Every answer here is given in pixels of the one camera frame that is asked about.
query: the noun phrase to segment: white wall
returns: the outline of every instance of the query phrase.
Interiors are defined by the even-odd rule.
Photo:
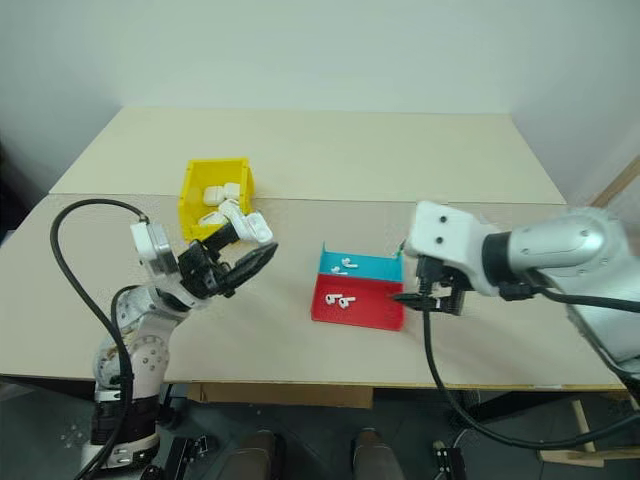
[[[38,198],[125,104],[512,112],[573,201],[638,134],[639,18],[635,0],[0,0],[0,139]]]

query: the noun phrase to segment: floor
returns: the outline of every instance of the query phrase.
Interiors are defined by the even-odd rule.
[[[470,395],[475,399],[473,392],[466,396]],[[628,412],[627,406],[595,395],[585,396],[583,401],[594,426]],[[46,391],[0,402],[0,478],[73,478],[81,445],[89,433],[91,411],[88,402]],[[173,435],[212,434],[220,449],[192,464],[186,478],[215,479],[220,460],[239,439],[259,428],[269,428],[287,440],[286,479],[349,479],[350,441],[359,429],[372,426],[393,447],[407,480],[431,479],[438,473],[431,451],[433,441],[450,443],[460,432],[448,420],[448,411],[433,391],[423,391],[412,399],[383,395],[376,398],[372,410],[189,402],[180,426],[172,432],[161,432],[163,442],[156,463],[164,462]],[[538,407],[491,426],[504,434],[535,439],[577,433],[567,401]],[[597,446],[634,444],[640,445],[638,431],[623,432]],[[473,432],[465,433],[458,446],[471,480],[640,478],[640,461],[612,461],[603,469],[544,464],[534,452],[502,446]]]

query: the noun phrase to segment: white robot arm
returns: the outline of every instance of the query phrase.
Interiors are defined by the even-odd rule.
[[[277,248],[277,243],[265,243],[272,238],[265,235],[271,234],[265,222],[260,238],[254,239],[264,245],[233,268],[221,262],[220,250],[239,239],[237,225],[237,221],[227,223],[204,241],[192,242],[177,260],[161,225],[139,222],[131,226],[140,263],[151,281],[121,291],[114,299],[118,328],[131,360],[133,394],[116,444],[102,463],[103,475],[110,471],[110,478],[155,478],[161,473],[149,463],[160,444],[156,433],[158,396],[169,364],[171,333],[192,309],[205,307],[210,297],[231,297],[266,265]],[[101,344],[93,370],[96,403],[83,465],[107,443],[122,412],[120,359],[111,337]]]
[[[421,259],[429,277],[423,288],[452,287],[433,310],[459,314],[471,289],[507,300],[542,293],[569,303],[569,319],[627,386],[640,380],[640,259],[608,212],[579,208],[500,232],[470,213],[420,202],[404,251]],[[417,299],[404,294],[398,300],[415,307]]]

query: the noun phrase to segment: black cable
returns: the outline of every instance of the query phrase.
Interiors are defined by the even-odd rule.
[[[422,311],[422,319],[424,322],[424,350],[427,356],[427,362],[429,364],[429,370],[431,370],[431,375],[433,376],[434,381],[436,382],[436,386],[438,390],[446,397],[449,401],[453,409],[456,411],[458,415],[460,415],[472,428],[475,428],[478,432],[486,435],[487,437],[495,440],[496,442],[503,443],[505,445],[511,447],[519,447],[530,450],[564,450],[573,447],[577,447],[579,445],[583,445],[588,442],[593,442],[594,440],[599,440],[603,437],[612,435],[615,432],[623,430],[628,426],[636,423],[640,420],[640,414],[630,415],[626,418],[618,420],[611,425],[608,425],[603,428],[599,428],[598,430],[593,430],[589,433],[585,433],[582,435],[577,435],[573,438],[565,439],[565,440],[554,440],[554,441],[527,441],[520,440],[518,438],[511,438],[505,435],[501,435],[493,430],[488,429],[481,423],[479,423],[475,418],[473,418],[469,413],[467,413],[464,408],[460,406],[458,401],[454,398],[451,392],[447,389],[440,378],[440,374],[438,373],[438,369],[436,367],[436,362],[433,357],[433,345],[431,342],[431,318],[429,316],[429,297],[427,295],[423,295],[424,302],[424,310]]]
[[[171,407],[171,390],[173,390],[173,383],[167,385],[167,391],[164,394],[164,401],[162,402],[163,408]]]
[[[640,302],[631,300],[620,300],[618,298],[609,297],[589,297],[586,295],[565,295],[556,293],[544,287],[533,287],[535,293],[541,293],[549,300],[560,303],[568,303],[571,305],[586,305],[589,307],[611,308],[613,310],[624,310],[625,312],[640,313]]]
[[[118,357],[120,360],[120,404],[121,411],[120,417],[118,418],[118,422],[116,427],[114,428],[111,436],[107,440],[107,442],[102,446],[100,451],[80,470],[80,472],[75,476],[75,480],[80,479],[90,479],[93,478],[94,475],[100,470],[104,462],[111,455],[111,450],[115,445],[117,438],[120,434],[122,426],[124,424],[127,412],[129,410],[129,405],[131,404],[132,396],[133,396],[133,370],[131,368],[131,359],[129,358],[129,353],[127,351],[127,347],[125,346],[122,336],[120,335],[120,329],[117,328],[117,322],[115,322],[115,308],[113,305],[115,303],[115,297],[112,301],[112,312],[111,312],[111,321],[104,314],[104,312],[100,309],[100,307],[95,303],[95,301],[89,296],[87,291],[82,287],[76,276],[73,274],[69,265],[67,264],[64,256],[62,254],[62,250],[60,248],[60,226],[63,220],[69,215],[72,211],[77,208],[84,207],[86,205],[113,205],[116,207],[125,208],[140,218],[140,221],[148,222],[148,217],[136,207],[133,207],[127,203],[120,202],[118,200],[110,200],[110,199],[102,199],[102,198],[92,198],[87,200],[80,200],[78,202],[72,203],[65,207],[53,220],[51,224],[51,230],[49,232],[49,241],[51,243],[51,250],[53,251],[53,256],[60,267],[65,278],[69,281],[73,289],[80,296],[82,301],[89,307],[89,309],[98,317],[100,323],[107,329],[109,335],[113,339],[116,348],[118,350]]]

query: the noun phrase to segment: wooden table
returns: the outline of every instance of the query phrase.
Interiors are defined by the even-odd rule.
[[[169,382],[433,386],[415,313],[400,332],[311,321],[322,243],[390,255],[421,198],[503,228],[565,208],[508,116],[125,108],[0,249],[0,373],[92,377],[105,333],[51,255],[48,231],[60,209],[96,196],[130,202],[165,226],[179,253],[186,162],[225,156],[250,157],[254,204],[280,247],[236,296],[213,299],[175,331]],[[103,308],[119,287],[146,280],[133,221],[95,206],[65,222],[64,253]],[[409,290],[413,266],[406,260]],[[470,293],[462,317],[435,315],[433,323],[436,360],[451,385],[622,388],[563,307],[545,299],[506,303]]]

